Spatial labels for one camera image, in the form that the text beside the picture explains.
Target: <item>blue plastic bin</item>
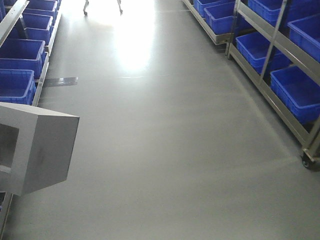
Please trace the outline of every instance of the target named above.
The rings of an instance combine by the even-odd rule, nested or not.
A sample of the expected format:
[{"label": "blue plastic bin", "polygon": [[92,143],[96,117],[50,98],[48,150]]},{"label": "blue plastic bin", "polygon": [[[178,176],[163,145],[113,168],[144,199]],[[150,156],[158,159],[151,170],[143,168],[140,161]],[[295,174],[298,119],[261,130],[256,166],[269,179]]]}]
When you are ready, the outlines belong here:
[{"label": "blue plastic bin", "polygon": [[[243,36],[236,37],[236,47],[239,52],[244,56],[250,65],[261,74],[270,42],[259,32],[253,32]],[[289,66],[290,60],[276,50],[272,61],[268,65],[266,72],[281,69]]]},{"label": "blue plastic bin", "polygon": [[[275,26],[282,0],[248,0],[248,6],[264,20]],[[285,25],[288,22],[320,13],[319,0],[294,0],[291,4]]]},{"label": "blue plastic bin", "polygon": [[0,69],[0,102],[31,105],[35,93],[34,71]]},{"label": "blue plastic bin", "polygon": [[7,39],[0,48],[0,69],[33,70],[39,79],[45,57],[44,41]]},{"label": "blue plastic bin", "polygon": [[[228,2],[221,5],[206,7],[204,9],[205,21],[215,34],[226,34],[231,32],[234,19],[234,7],[234,2]],[[239,16],[238,20],[239,30],[251,28],[251,25],[242,16]]]},{"label": "blue plastic bin", "polygon": [[271,72],[271,89],[301,124],[320,114],[320,86],[297,66]]},{"label": "blue plastic bin", "polygon": [[212,7],[215,5],[225,4],[229,2],[234,2],[235,0],[194,0],[193,6],[201,15],[205,17],[205,8]]},{"label": "blue plastic bin", "polygon": [[27,14],[51,16],[53,17],[52,24],[55,24],[57,18],[57,2],[53,0],[30,0],[23,12]]},{"label": "blue plastic bin", "polygon": [[[31,40],[42,40],[48,45],[52,34],[52,16],[36,15],[30,13],[23,13],[23,19],[26,26],[26,33],[28,39]],[[18,39],[19,34],[17,29],[14,27],[10,32],[8,38]]]},{"label": "blue plastic bin", "polygon": [[4,17],[6,16],[6,9],[5,9],[5,4],[4,0],[0,0],[0,22]]},{"label": "blue plastic bin", "polygon": [[290,39],[320,62],[320,14],[288,23]]},{"label": "blue plastic bin", "polygon": [[4,5],[13,6],[17,0],[4,0]]}]

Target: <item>gray epoxy floor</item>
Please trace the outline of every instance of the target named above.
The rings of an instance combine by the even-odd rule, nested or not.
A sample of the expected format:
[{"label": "gray epoxy floor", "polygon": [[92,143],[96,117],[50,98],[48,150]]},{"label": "gray epoxy floor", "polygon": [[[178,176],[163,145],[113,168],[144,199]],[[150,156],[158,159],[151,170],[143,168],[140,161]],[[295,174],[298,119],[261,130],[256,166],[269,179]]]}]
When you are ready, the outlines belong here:
[{"label": "gray epoxy floor", "polygon": [[40,106],[80,116],[68,180],[7,240],[318,240],[320,174],[179,0],[64,0]]}]

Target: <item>stainless steel rack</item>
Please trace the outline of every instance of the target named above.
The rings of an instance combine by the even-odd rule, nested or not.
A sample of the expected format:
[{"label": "stainless steel rack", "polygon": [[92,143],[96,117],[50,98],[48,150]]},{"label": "stainless steel rack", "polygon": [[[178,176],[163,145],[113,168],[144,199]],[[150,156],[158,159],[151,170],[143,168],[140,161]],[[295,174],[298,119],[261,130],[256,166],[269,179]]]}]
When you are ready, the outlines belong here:
[{"label": "stainless steel rack", "polygon": [[[28,5],[29,1],[28,0],[17,0],[15,4],[12,7],[9,7],[9,12],[5,15],[3,20],[0,22],[0,47],[8,37],[10,31],[13,29],[17,21],[22,15],[22,12],[25,10],[26,6]],[[46,74],[49,68],[49,56],[52,53],[54,41],[56,38],[58,26],[62,17],[62,5],[61,4],[57,18],[55,21],[55,24],[53,26],[53,31],[51,34],[51,38],[49,41],[49,44],[45,46],[45,51],[46,51],[46,57],[45,61],[42,67],[42,72],[41,76],[39,79],[36,79],[35,82],[37,84],[36,86],[36,92],[33,98],[32,105],[37,106],[39,103],[40,95],[42,92],[42,88],[46,79]],[[5,226],[6,226],[6,221],[8,218],[8,214],[10,211],[10,205],[13,199],[13,195],[11,193],[6,193],[4,196],[4,200],[1,205],[1,212],[0,212],[0,240],[3,238]]]},{"label": "stainless steel rack", "polygon": [[226,34],[220,34],[217,35],[212,31],[210,26],[206,23],[206,21],[203,19],[203,17],[197,12],[197,10],[194,8],[194,6],[190,3],[189,0],[183,0],[184,4],[187,6],[187,8],[190,10],[192,15],[195,17],[195,19],[199,22],[199,24],[203,27],[203,29],[206,31],[206,33],[209,35],[211,40],[215,45],[221,45],[228,43],[231,33]]},{"label": "stainless steel rack", "polygon": [[[280,26],[282,25],[282,21],[284,20],[288,5],[291,3],[291,1],[282,0],[276,25],[272,26],[253,10],[251,10],[244,3],[247,2],[246,0],[235,0],[231,33],[223,35],[216,35],[212,31],[205,20],[193,7],[192,0],[183,0],[183,2],[216,45],[226,44],[226,56],[228,58],[232,57],[238,63],[238,65],[247,74],[249,79],[253,82],[263,97],[267,100],[267,102],[271,105],[271,107],[275,110],[287,127],[292,131],[294,136],[302,145],[302,164],[307,169],[312,169],[315,166],[315,162],[320,160],[320,117],[313,123],[311,130],[307,130],[306,127],[294,117],[285,104],[271,90],[269,84],[264,79],[269,60],[272,57],[273,48],[275,47],[284,55],[286,55],[293,62],[293,64],[298,66],[318,85],[320,85],[320,63],[314,60],[300,47],[295,45],[280,31]],[[254,68],[248,63],[248,61],[242,56],[237,47],[234,45],[235,29],[237,26],[238,16],[244,17],[244,19],[251,24],[253,30],[260,32],[270,42],[261,74],[258,74],[254,70]]]}]

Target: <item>caster wheel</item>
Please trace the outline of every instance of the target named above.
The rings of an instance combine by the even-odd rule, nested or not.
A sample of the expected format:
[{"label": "caster wheel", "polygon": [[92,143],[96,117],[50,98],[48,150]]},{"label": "caster wheel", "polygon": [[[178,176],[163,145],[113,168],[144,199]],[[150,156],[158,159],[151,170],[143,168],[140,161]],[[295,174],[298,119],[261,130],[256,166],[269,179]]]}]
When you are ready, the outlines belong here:
[{"label": "caster wheel", "polygon": [[312,170],[315,168],[316,162],[311,161],[310,158],[304,153],[302,157],[302,165],[309,170]]}]

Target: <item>shelf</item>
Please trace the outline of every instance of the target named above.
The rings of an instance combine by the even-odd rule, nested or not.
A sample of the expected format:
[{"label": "shelf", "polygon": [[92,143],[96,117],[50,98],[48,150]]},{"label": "shelf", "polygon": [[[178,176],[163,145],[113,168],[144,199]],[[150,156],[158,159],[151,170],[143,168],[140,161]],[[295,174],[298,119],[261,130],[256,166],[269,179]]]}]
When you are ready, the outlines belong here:
[{"label": "shelf", "polygon": [[[262,17],[252,11],[244,3],[240,2],[238,13],[242,15],[245,20],[251,24],[258,32],[260,32],[269,41],[275,32],[275,28],[266,22]],[[295,45],[281,32],[275,35],[274,46],[286,55],[295,65],[297,65],[303,72],[305,72],[312,80],[320,85],[320,63],[314,60],[300,47]]]},{"label": "shelf", "polygon": [[17,0],[16,3],[11,7],[10,11],[5,15],[0,23],[0,47],[6,40],[7,36],[15,26],[22,12],[25,10],[29,1]]},{"label": "shelf", "polygon": [[56,16],[56,20],[55,20],[55,23],[54,23],[54,26],[53,26],[53,30],[52,30],[52,34],[51,34],[51,38],[50,38],[49,44],[47,46],[45,46],[45,51],[49,53],[49,56],[51,55],[52,48],[54,46],[54,42],[55,42],[55,39],[56,39],[56,34],[57,34],[57,31],[58,31],[58,27],[59,27],[59,23],[60,23],[60,20],[61,20],[61,16],[62,16],[62,9],[61,9],[61,6],[60,6],[60,9],[58,11],[58,14]]},{"label": "shelf", "polygon": [[209,37],[211,38],[211,40],[215,45],[226,44],[229,41],[231,37],[231,33],[216,35],[214,31],[212,31],[210,26],[206,23],[206,21],[203,19],[203,17],[197,12],[194,6],[189,2],[189,0],[183,0],[183,2],[187,6],[187,8],[191,11],[195,19],[206,31],[206,33],[209,35]]},{"label": "shelf", "polygon": [[33,98],[32,106],[37,106],[39,103],[40,94],[42,92],[42,87],[45,83],[48,67],[49,67],[49,54],[47,54],[45,57],[40,78],[35,81],[37,83],[37,87],[36,87],[35,95]]},{"label": "shelf", "polygon": [[13,195],[10,193],[6,193],[4,196],[4,200],[2,203],[2,210],[0,214],[0,223],[1,224],[1,229],[0,229],[0,239],[2,239],[4,231],[5,231],[5,226],[6,226],[6,221],[8,218],[9,210],[10,210],[10,204],[12,201]]},{"label": "shelf", "polygon": [[260,80],[260,75],[254,70],[254,68],[248,63],[248,61],[241,55],[241,53],[233,44],[230,44],[229,54],[248,75],[250,80],[258,88],[271,107],[277,112],[279,117],[289,127],[298,141],[302,145],[305,144],[309,136],[307,130],[300,124],[300,122],[288,110],[285,104],[271,90],[271,88],[263,80]]}]

